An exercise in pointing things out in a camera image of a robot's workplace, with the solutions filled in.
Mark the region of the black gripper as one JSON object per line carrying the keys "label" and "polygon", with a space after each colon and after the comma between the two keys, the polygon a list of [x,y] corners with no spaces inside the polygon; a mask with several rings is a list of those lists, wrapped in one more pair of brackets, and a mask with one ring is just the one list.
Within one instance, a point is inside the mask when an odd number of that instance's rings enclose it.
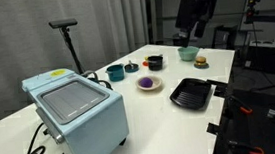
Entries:
{"label": "black gripper", "polygon": [[181,0],[177,13],[175,27],[181,30],[179,36],[182,46],[187,47],[190,41],[190,34],[196,29],[194,36],[202,37],[205,26],[213,17],[217,0]]}

